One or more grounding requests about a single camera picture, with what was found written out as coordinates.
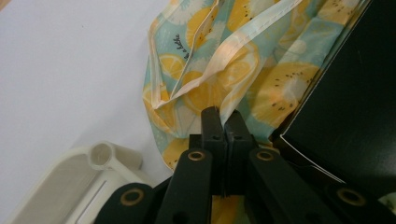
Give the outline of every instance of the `cylindrical holder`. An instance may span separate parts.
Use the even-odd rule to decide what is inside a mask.
[[[100,142],[92,146],[88,152],[88,162],[93,169],[114,170],[131,183],[146,182],[135,173],[141,161],[139,153],[109,142]]]

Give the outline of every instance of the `metal rivet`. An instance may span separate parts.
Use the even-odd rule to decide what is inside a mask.
[[[205,158],[205,154],[200,151],[193,151],[189,153],[188,157],[192,161],[201,161]]]
[[[273,154],[266,151],[260,151],[256,154],[256,156],[261,161],[271,161],[274,159]]]
[[[364,206],[366,199],[353,189],[341,188],[337,190],[337,196],[344,202],[354,206]]]
[[[144,198],[145,193],[142,189],[129,189],[121,195],[121,203],[125,206],[134,206],[140,203]]]

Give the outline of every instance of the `fruit print fabric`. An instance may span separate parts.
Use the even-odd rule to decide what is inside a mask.
[[[294,4],[290,12],[262,27],[262,15],[287,2]],[[299,104],[357,4],[172,0],[148,33],[143,89],[165,164],[176,168],[189,134],[201,131],[200,112],[212,105],[223,121],[238,109],[257,140],[271,145],[272,132]],[[212,223],[248,223],[243,198],[214,198],[213,204]]]

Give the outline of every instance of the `round hole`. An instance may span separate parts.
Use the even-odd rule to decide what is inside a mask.
[[[189,214],[187,214],[186,212],[178,212],[176,214],[173,215],[173,223],[175,224],[185,224],[185,223],[189,223]]]
[[[271,161],[274,159],[273,154],[271,154],[270,152],[266,152],[266,151],[260,151],[256,154],[256,156],[261,161]]]
[[[193,151],[189,153],[189,159],[192,161],[201,161],[204,159],[205,154],[200,151]]]
[[[107,144],[99,144],[91,150],[91,161],[94,165],[105,165],[111,159],[111,147]]]
[[[321,224],[322,220],[321,217],[318,213],[307,213],[305,215],[306,220],[308,220],[309,223],[312,224]]]
[[[121,203],[125,206],[134,206],[140,203],[144,198],[142,189],[129,189],[121,195]]]
[[[220,140],[220,136],[218,136],[218,135],[212,135],[212,138],[215,140]]]
[[[341,188],[337,190],[337,196],[344,202],[354,206],[364,206],[365,198],[353,189]]]

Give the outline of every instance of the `black box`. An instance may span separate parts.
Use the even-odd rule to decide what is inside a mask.
[[[396,1],[366,2],[275,145],[381,197],[396,191]]]

